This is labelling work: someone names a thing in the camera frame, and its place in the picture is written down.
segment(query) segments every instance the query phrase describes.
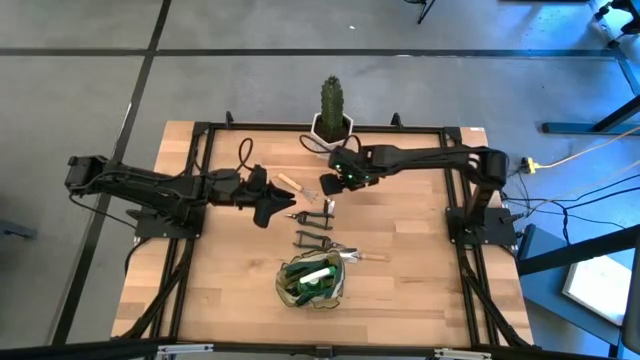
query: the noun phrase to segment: wooden table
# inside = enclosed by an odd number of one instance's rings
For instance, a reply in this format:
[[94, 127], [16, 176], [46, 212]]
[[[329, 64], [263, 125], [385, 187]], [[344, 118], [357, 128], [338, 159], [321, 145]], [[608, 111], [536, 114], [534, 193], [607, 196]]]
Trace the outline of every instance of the wooden table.
[[[192, 128], [193, 122], [166, 124], [155, 171], [176, 174], [184, 168]], [[464, 143], [487, 144], [484, 129], [461, 130]], [[282, 172], [320, 191], [318, 177], [329, 172], [326, 160], [303, 149], [298, 135], [218, 130], [210, 168], [236, 167], [238, 145], [251, 137], [255, 147], [249, 164], [266, 167], [270, 177]], [[367, 133], [359, 137], [363, 144], [439, 147], [435, 135]], [[456, 172], [454, 178], [461, 204]], [[286, 188], [279, 179], [274, 183]], [[448, 203], [443, 170], [405, 171], [376, 186], [334, 197], [336, 219], [328, 235], [361, 251], [389, 255], [391, 261], [347, 264], [344, 297], [333, 310], [287, 308], [274, 289], [281, 264], [301, 253], [292, 246], [301, 226], [284, 214], [322, 207], [322, 201], [311, 205], [302, 196], [296, 198], [298, 204], [274, 215], [267, 229], [253, 225], [253, 209], [208, 207], [195, 245], [180, 340], [469, 346], [455, 249], [444, 216]], [[500, 206], [499, 199], [494, 198], [493, 205]], [[132, 257], [113, 335], [128, 330], [156, 295], [167, 244], [166, 239], [154, 239]], [[513, 258], [499, 247], [483, 249], [492, 298], [520, 336], [532, 341]], [[168, 333], [172, 302], [170, 298], [165, 309], [162, 334]], [[486, 342], [484, 313], [477, 299], [476, 312], [481, 339]]]

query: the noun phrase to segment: concrete floor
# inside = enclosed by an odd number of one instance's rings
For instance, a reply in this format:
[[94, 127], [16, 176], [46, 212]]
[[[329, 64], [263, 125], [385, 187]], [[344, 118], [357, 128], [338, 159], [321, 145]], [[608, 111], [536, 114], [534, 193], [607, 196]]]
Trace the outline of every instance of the concrete floor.
[[[146, 48], [161, 3], [3, 1], [0, 47]], [[607, 41], [584, 3], [439, 1], [416, 26], [418, 10], [400, 0], [175, 1], [160, 48], [548, 50], [602, 49]], [[607, 15], [612, 29], [623, 16]], [[640, 56], [634, 41], [623, 42], [633, 67]], [[66, 199], [66, 161], [111, 154], [141, 63], [0, 57], [0, 218], [39, 231], [36, 241], [0, 242], [0, 348], [48, 341], [89, 218]], [[340, 77], [357, 123], [387, 124], [397, 111], [405, 124], [482, 126], [491, 146], [540, 163], [606, 141], [542, 135], [542, 122], [597, 121], [633, 97], [617, 61], [603, 58], [163, 57], [154, 60], [125, 162], [152, 167], [167, 120], [222, 121], [230, 110], [239, 122], [310, 121], [329, 74]], [[638, 159], [637, 142], [623, 139], [525, 177], [529, 192], [548, 197], [595, 181]], [[514, 197], [515, 180], [506, 188]], [[629, 193], [575, 214], [629, 226], [640, 219], [638, 200]], [[128, 207], [116, 199], [109, 211], [123, 216]], [[536, 214], [517, 226], [529, 221], [561, 234], [560, 217]], [[579, 241], [614, 229], [572, 219], [569, 230]], [[131, 238], [128, 228], [106, 221], [69, 341], [108, 338]], [[615, 258], [628, 264], [632, 254]], [[535, 305], [528, 310], [538, 345], [606, 355], [602, 341]]]

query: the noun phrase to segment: green cactus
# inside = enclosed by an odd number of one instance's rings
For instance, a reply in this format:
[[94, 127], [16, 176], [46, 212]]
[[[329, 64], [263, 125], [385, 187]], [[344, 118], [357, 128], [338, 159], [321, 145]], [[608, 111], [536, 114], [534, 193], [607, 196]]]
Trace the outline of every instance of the green cactus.
[[322, 85], [322, 130], [324, 141], [332, 143], [341, 140], [340, 129], [342, 128], [342, 114], [344, 109], [344, 98], [342, 96], [342, 86], [340, 80], [331, 75]]

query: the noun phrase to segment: tool bag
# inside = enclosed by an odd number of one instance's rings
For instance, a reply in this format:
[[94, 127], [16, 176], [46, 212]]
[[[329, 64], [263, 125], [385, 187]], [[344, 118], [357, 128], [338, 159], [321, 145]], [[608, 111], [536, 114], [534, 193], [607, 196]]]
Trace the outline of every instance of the tool bag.
[[[300, 278], [318, 270], [335, 267], [334, 274], [323, 279], [321, 289], [300, 289]], [[287, 306], [305, 306], [309, 303], [316, 309], [333, 309], [340, 305], [344, 287], [344, 261], [337, 251], [310, 251], [282, 264], [276, 276], [276, 291]]]

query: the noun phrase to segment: potted cactus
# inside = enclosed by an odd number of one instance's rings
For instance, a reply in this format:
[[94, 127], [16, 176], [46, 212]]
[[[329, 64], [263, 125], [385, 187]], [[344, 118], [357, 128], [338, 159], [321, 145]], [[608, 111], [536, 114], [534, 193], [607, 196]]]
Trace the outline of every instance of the potted cactus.
[[336, 76], [331, 75], [322, 85], [321, 102], [321, 112], [315, 114], [311, 125], [311, 137], [322, 144], [313, 144], [319, 152], [341, 145], [353, 130], [353, 119], [343, 112], [342, 86]]

